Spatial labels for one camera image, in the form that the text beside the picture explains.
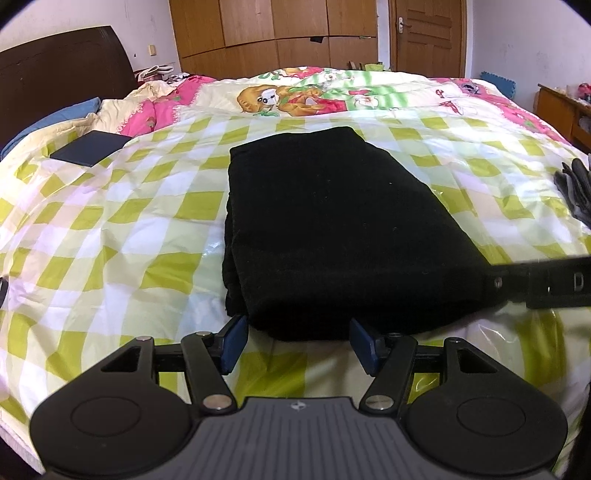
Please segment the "black gloved hand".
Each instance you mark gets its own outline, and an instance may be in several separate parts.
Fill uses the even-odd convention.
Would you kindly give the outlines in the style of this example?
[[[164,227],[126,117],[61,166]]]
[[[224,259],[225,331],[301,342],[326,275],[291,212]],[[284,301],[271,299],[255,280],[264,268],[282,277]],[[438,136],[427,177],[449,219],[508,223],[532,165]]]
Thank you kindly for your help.
[[[591,229],[590,170],[583,161],[574,158],[570,164],[562,163],[562,170],[554,173],[553,181],[572,217]]]

